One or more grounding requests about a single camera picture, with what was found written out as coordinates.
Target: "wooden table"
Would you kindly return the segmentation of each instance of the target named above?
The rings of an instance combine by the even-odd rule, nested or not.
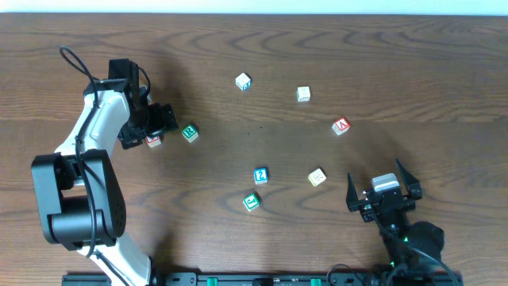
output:
[[[33,190],[33,158],[70,133],[88,84],[60,44],[100,78],[109,59],[135,61],[155,101],[199,128],[193,144],[175,132],[112,158],[127,231],[166,271],[386,264],[375,224],[346,207],[346,174],[361,191],[399,158],[425,188],[410,220],[445,231],[443,261],[467,284],[506,284],[507,33],[501,17],[2,14],[0,284],[98,270],[44,240]],[[342,116],[352,128],[338,137]],[[328,179],[312,187],[317,166]],[[254,191],[263,205],[248,213]]]

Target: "green block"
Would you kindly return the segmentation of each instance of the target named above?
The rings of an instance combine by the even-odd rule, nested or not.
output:
[[[217,286],[218,279],[217,278],[208,278],[206,280],[206,286]]]
[[[312,278],[310,280],[310,286],[321,286],[321,279]]]
[[[191,124],[188,125],[187,127],[185,127],[183,130],[182,130],[182,135],[185,137],[185,139],[187,139],[189,142],[192,142],[194,141],[199,135],[198,135],[198,131],[196,130],[196,128],[194,126],[192,126]]]
[[[252,211],[260,206],[260,201],[257,199],[256,194],[250,194],[245,197],[244,205],[248,211]]]

